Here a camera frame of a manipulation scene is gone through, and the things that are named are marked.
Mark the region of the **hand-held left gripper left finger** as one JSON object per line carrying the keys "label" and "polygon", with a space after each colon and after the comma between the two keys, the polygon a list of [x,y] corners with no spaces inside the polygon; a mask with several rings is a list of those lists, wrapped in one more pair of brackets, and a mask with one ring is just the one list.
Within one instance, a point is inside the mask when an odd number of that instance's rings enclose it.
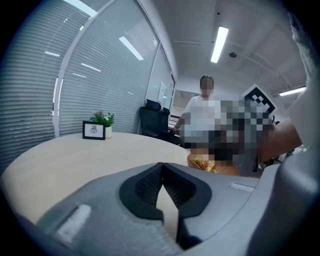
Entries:
{"label": "hand-held left gripper left finger", "polygon": [[162,163],[96,178],[51,207],[37,227],[62,244],[174,244],[157,209]]}

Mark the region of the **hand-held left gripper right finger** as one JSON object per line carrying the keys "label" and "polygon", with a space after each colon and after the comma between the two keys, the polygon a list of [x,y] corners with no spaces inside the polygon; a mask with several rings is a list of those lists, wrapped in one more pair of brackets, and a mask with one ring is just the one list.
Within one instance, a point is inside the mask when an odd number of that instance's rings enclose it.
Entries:
{"label": "hand-held left gripper right finger", "polygon": [[212,237],[242,208],[258,182],[163,163],[162,184],[178,210],[178,245],[187,250]]}

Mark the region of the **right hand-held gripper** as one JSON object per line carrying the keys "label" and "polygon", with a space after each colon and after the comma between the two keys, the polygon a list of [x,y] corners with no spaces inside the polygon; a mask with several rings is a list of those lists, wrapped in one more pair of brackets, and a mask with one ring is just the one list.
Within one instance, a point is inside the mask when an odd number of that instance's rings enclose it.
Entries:
{"label": "right hand-held gripper", "polygon": [[236,166],[258,166],[274,130],[274,113],[278,107],[257,84],[247,89],[233,110]]}

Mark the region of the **brown wooden bowl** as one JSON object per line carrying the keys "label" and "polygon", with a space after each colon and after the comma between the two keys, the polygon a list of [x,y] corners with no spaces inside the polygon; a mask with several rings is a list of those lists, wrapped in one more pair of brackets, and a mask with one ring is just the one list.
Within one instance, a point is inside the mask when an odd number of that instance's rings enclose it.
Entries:
{"label": "brown wooden bowl", "polygon": [[226,176],[240,176],[240,171],[235,166],[226,165],[225,163],[222,163],[221,161],[215,160],[215,156],[212,154],[202,154],[202,153],[191,152],[187,156],[188,166],[193,169],[201,170],[194,164],[194,162],[193,162],[194,159],[214,161],[216,174],[226,175]]}

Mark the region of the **orange snack packet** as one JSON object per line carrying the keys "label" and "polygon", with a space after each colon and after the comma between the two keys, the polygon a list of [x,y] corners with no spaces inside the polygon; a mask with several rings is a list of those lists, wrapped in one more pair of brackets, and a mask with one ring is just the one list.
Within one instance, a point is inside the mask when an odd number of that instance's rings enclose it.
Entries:
{"label": "orange snack packet", "polygon": [[193,163],[202,171],[215,173],[216,172],[216,165],[214,161],[210,160],[203,160],[203,159],[193,159]]}

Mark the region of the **person's right forearm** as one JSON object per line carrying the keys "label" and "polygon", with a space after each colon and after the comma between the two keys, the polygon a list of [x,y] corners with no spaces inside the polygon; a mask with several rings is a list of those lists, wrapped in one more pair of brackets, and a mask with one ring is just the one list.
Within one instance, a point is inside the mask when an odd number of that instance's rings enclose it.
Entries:
{"label": "person's right forearm", "polygon": [[273,129],[268,130],[263,136],[259,150],[259,162],[263,163],[288,153],[302,144],[295,126],[288,117],[274,125]]}

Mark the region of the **long ceiling light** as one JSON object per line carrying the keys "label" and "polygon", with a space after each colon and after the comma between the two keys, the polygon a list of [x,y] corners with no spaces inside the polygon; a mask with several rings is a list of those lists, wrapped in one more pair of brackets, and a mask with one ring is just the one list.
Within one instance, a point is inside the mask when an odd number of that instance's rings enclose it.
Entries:
{"label": "long ceiling light", "polygon": [[301,93],[301,92],[304,92],[305,90],[306,90],[306,86],[301,86],[301,87],[298,87],[298,88],[295,88],[295,89],[290,89],[290,90],[287,90],[287,91],[284,91],[284,92],[280,92],[279,95],[281,97],[284,97],[284,96],[288,96],[288,95]]}
{"label": "long ceiling light", "polygon": [[222,50],[224,48],[228,33],[229,33],[228,28],[223,26],[218,27],[217,37],[216,37],[213,52],[211,55],[211,59],[210,59],[212,63],[215,63],[215,64],[218,63]]}

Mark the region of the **person's grey shirt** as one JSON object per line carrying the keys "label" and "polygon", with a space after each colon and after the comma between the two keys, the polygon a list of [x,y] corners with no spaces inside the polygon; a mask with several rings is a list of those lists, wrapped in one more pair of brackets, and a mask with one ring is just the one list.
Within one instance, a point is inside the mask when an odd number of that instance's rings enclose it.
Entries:
{"label": "person's grey shirt", "polygon": [[306,148],[320,145],[320,58],[308,40],[297,39],[306,89],[289,108],[289,118]]}

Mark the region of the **potted plant with white flowers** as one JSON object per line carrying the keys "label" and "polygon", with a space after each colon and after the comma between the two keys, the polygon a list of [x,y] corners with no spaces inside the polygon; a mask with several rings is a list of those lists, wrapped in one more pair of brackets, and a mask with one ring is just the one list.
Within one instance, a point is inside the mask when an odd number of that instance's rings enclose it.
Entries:
{"label": "potted plant with white flowers", "polygon": [[112,137],[112,125],[114,123],[114,113],[103,113],[103,110],[99,110],[93,113],[93,116],[89,119],[91,122],[103,124],[105,127],[105,138],[110,139]]}

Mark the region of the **black office chair with headrest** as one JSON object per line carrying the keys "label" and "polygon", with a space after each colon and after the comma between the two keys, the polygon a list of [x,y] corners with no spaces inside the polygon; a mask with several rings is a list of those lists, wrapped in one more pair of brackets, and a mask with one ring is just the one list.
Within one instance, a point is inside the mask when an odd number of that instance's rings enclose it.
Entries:
{"label": "black office chair with headrest", "polygon": [[179,146],[180,138],[174,135],[172,129],[168,127],[168,130],[162,130],[160,124],[161,110],[160,103],[150,99],[145,100],[145,105],[139,109],[141,134]]}

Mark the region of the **black picture frame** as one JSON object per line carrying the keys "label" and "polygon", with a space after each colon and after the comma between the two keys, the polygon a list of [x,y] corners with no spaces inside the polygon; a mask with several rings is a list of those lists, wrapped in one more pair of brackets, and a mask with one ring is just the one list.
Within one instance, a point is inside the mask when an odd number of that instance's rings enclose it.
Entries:
{"label": "black picture frame", "polygon": [[82,138],[86,140],[105,140],[106,128],[102,123],[93,121],[82,122]]}

